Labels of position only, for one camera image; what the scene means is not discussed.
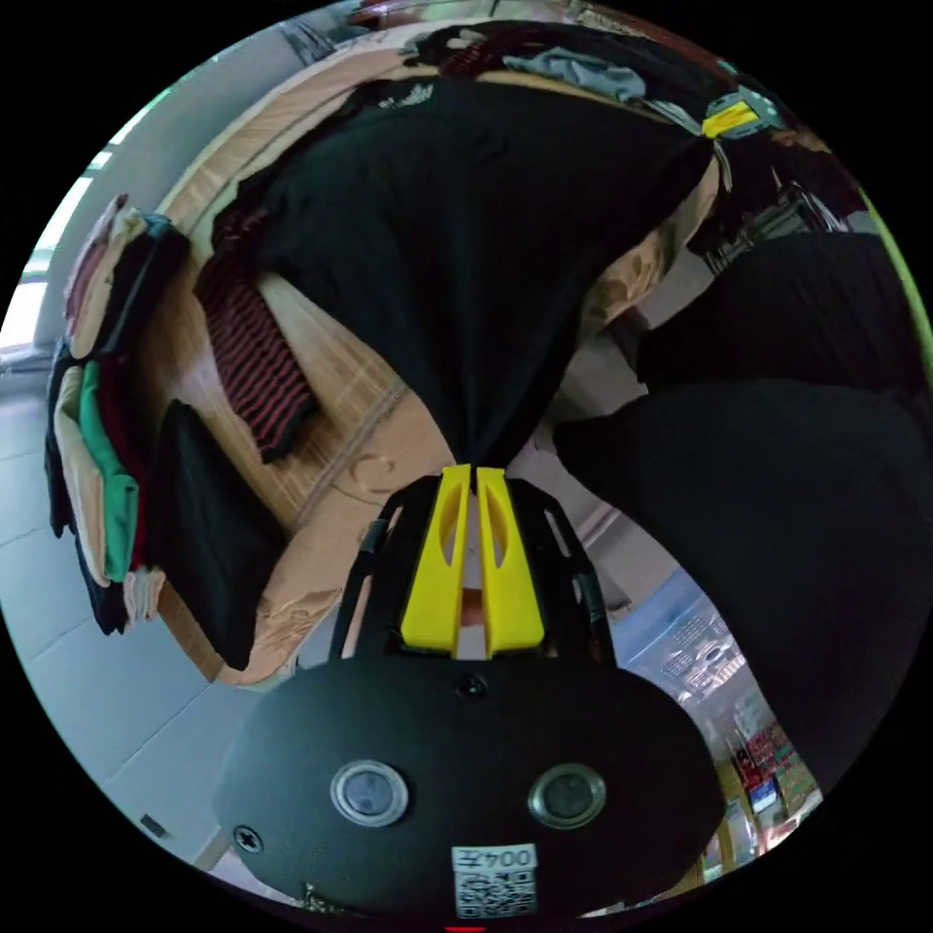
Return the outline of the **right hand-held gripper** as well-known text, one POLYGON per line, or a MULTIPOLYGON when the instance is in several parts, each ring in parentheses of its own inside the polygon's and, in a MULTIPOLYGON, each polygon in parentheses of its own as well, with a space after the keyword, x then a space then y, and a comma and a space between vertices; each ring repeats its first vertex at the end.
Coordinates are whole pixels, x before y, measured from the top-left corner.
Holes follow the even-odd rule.
POLYGON ((709 139, 741 139, 760 132, 784 130, 787 122, 779 106, 764 93, 739 86, 738 100, 709 111, 702 123, 709 139))

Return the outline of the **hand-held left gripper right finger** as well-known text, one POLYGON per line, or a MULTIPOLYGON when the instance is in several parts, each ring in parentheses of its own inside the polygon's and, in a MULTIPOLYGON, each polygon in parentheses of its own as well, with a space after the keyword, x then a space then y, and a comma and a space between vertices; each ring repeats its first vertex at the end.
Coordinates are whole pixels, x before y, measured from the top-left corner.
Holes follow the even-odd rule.
POLYGON ((536 650, 544 624, 503 470, 476 470, 476 499, 487 652, 536 650))

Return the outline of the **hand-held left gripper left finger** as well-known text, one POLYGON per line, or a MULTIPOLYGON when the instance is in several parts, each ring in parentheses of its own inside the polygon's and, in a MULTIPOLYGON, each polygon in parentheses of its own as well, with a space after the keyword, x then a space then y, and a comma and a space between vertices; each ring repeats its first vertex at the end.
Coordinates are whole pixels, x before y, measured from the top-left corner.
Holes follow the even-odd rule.
POLYGON ((471 467, 442 471, 400 634, 408 649, 454 654, 458 646, 469 527, 471 467))

